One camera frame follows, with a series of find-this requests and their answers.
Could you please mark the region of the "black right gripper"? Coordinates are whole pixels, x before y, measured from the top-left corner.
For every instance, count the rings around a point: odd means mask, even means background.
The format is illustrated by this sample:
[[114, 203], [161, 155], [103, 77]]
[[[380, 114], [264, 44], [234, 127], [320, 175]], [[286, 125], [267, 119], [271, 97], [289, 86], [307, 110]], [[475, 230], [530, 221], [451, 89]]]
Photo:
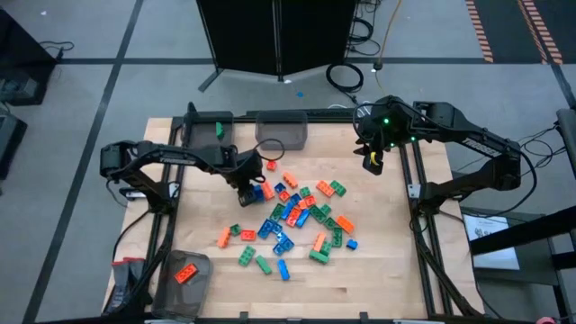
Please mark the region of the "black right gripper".
[[[354, 153], [364, 156], [363, 168], [370, 173], [374, 171], [379, 176], [383, 171], [382, 155], [384, 152], [391, 151], [391, 143], [384, 137], [384, 133], [378, 130], [371, 137], [359, 138], [355, 144], [359, 145], [359, 148], [356, 148]], [[373, 156], [373, 166], [370, 159], [372, 153], [375, 154]]]

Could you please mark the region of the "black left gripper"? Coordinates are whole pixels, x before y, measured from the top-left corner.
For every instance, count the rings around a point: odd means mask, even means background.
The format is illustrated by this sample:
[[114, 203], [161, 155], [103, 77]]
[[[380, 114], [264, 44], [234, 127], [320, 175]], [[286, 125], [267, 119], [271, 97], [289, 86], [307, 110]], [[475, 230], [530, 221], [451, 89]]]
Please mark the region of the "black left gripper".
[[247, 207], [257, 202], [257, 193], [253, 185], [250, 190], [246, 189], [251, 181], [263, 183], [266, 177], [263, 175], [262, 158], [256, 148], [238, 153], [238, 148], [233, 146], [231, 170], [227, 173], [227, 183], [238, 191], [238, 202], [241, 207]]

